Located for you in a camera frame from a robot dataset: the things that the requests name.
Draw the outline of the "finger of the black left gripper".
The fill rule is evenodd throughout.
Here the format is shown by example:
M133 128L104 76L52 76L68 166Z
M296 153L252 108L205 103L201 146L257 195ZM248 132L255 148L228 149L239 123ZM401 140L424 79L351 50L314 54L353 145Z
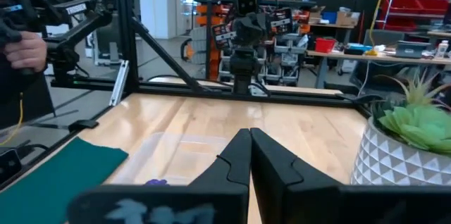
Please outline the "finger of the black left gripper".
M242 38L239 37L241 27L237 23L219 24L212 26L212 36L218 50L230 49L233 46L241 46Z
M292 32L292 10L277 8L272 12L264 12L264 38L271 39L276 35Z

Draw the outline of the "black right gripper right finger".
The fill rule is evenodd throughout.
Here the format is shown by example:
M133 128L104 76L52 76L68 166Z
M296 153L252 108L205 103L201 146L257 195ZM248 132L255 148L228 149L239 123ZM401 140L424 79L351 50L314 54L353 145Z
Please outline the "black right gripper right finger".
M263 223L450 224L450 187L346 185L322 173L259 128L252 180Z

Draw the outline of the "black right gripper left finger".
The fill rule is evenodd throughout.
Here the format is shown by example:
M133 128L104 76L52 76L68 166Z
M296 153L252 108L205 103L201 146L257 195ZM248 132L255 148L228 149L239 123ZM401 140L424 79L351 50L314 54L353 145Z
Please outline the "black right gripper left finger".
M246 223L252 136L241 129L188 185L101 185L68 205L69 223Z

